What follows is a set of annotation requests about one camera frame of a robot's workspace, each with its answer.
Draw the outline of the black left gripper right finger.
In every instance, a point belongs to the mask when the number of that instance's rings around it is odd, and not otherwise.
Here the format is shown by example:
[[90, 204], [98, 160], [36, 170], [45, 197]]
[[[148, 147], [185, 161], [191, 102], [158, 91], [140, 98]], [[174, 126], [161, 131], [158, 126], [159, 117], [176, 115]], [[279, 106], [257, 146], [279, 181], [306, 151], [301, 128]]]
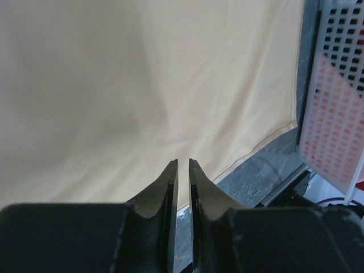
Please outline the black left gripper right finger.
[[189, 160], [194, 272], [362, 272], [363, 229], [342, 207], [247, 208]]

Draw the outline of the peach cloth napkin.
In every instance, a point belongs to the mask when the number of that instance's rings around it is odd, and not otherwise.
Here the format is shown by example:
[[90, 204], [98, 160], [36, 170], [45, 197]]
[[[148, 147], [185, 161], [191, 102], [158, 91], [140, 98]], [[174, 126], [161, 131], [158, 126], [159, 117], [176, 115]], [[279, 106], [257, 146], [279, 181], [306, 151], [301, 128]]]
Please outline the peach cloth napkin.
[[303, 1], [2, 1], [1, 206], [221, 181], [295, 128]]

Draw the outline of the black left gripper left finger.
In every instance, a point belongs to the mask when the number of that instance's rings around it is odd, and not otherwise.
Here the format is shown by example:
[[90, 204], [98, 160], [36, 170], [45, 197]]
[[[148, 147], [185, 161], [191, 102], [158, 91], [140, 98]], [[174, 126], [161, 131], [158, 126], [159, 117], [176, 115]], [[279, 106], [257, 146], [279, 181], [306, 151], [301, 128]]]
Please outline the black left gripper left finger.
[[172, 272], [178, 162], [124, 203], [1, 210], [2, 272]]

